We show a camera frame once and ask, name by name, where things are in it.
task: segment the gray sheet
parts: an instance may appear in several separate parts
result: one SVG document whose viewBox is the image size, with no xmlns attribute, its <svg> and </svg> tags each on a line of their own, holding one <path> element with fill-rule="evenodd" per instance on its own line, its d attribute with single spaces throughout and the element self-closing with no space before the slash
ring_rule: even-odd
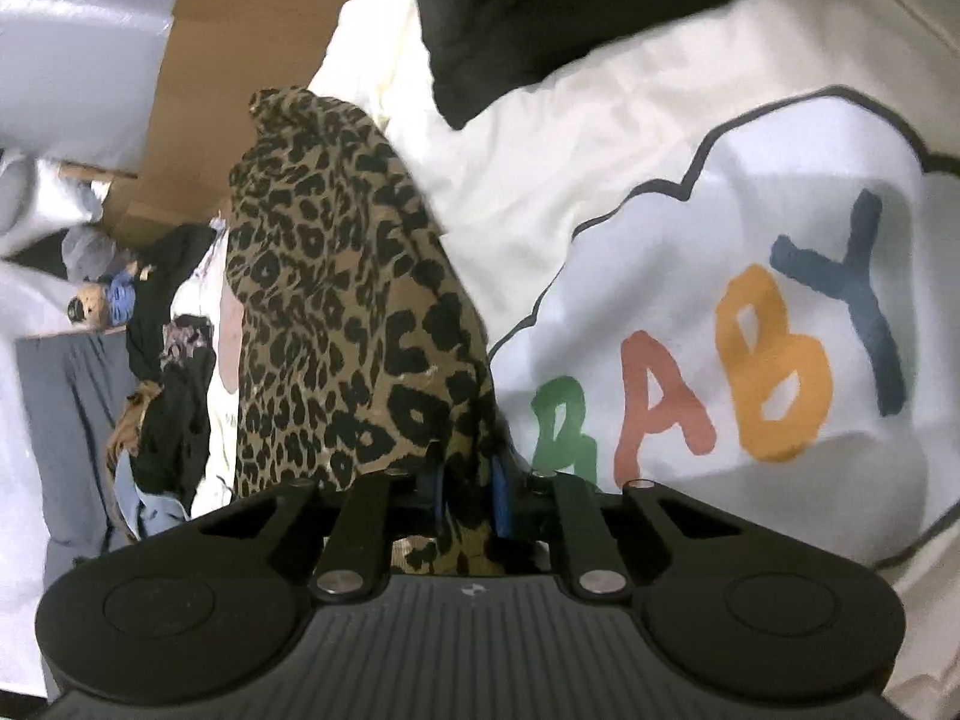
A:
<svg viewBox="0 0 960 720">
<path fill-rule="evenodd" d="M 16 357 L 50 531 L 50 586 L 78 557 L 124 544 L 104 508 L 100 458 L 136 379 L 123 333 L 26 338 Z"/>
</svg>

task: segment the plastic bag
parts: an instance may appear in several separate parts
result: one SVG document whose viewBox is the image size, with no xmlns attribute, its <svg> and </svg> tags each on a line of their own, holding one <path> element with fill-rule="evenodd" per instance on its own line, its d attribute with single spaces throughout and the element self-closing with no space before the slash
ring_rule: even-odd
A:
<svg viewBox="0 0 960 720">
<path fill-rule="evenodd" d="M 61 256 L 66 279 L 71 284 L 118 274 L 136 259 L 129 250 L 117 250 L 111 237 L 86 225 L 67 230 L 61 243 Z"/>
<path fill-rule="evenodd" d="M 56 162 L 18 151 L 0 155 L 0 257 L 102 214 L 89 184 L 61 177 Z"/>
<path fill-rule="evenodd" d="M 0 0 L 0 143 L 136 173 L 174 0 Z"/>
</svg>

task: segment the clothing pile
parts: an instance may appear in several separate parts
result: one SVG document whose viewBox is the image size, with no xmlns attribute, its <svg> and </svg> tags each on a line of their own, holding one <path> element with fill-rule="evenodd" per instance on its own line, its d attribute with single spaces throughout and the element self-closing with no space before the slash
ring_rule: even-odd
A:
<svg viewBox="0 0 960 720">
<path fill-rule="evenodd" d="M 107 443 L 115 524 L 138 539 L 232 499 L 237 392 L 218 370 L 227 229 L 185 224 L 145 250 L 130 279 L 131 371 L 140 384 Z M 227 360 L 235 361 L 234 352 Z"/>
</svg>

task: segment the brown fabric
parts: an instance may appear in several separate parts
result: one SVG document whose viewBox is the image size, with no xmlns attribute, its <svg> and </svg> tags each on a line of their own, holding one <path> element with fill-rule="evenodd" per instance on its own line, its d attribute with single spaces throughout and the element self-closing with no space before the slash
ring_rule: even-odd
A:
<svg viewBox="0 0 960 720">
<path fill-rule="evenodd" d="M 132 457 L 136 456 L 140 441 L 140 428 L 143 426 L 144 416 L 147 415 L 147 406 L 162 391 L 162 386 L 155 384 L 155 382 L 141 382 L 137 385 L 133 394 L 127 398 L 127 405 L 124 407 L 120 418 L 117 419 L 113 433 L 107 439 L 107 451 L 104 452 L 104 467 L 107 469 L 104 479 L 109 480 L 110 485 L 106 495 L 107 514 L 113 525 L 126 535 L 130 543 L 136 541 L 136 537 L 133 536 L 120 514 L 116 494 L 113 492 L 113 480 L 116 478 L 120 453 L 126 449 Z"/>
<path fill-rule="evenodd" d="M 490 574 L 493 382 L 483 329 L 410 176 L 359 108 L 303 90 L 251 104 L 227 280 L 244 305 L 235 492 L 426 461 L 448 535 L 408 571 Z"/>
</svg>

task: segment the gray fabric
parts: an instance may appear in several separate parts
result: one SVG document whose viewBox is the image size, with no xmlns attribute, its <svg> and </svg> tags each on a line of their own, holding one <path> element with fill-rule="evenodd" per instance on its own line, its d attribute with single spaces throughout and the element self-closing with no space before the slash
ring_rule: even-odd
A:
<svg viewBox="0 0 960 720">
<path fill-rule="evenodd" d="M 81 557 L 125 543 L 104 508 L 101 455 L 136 379 L 123 333 L 26 338 L 16 357 L 50 531 L 50 586 Z"/>
<path fill-rule="evenodd" d="M 125 449 L 117 459 L 117 474 L 113 482 L 120 514 L 137 538 L 148 538 L 181 525 L 187 516 L 184 504 L 174 495 L 150 495 L 138 488 L 133 480 L 130 453 Z"/>
</svg>

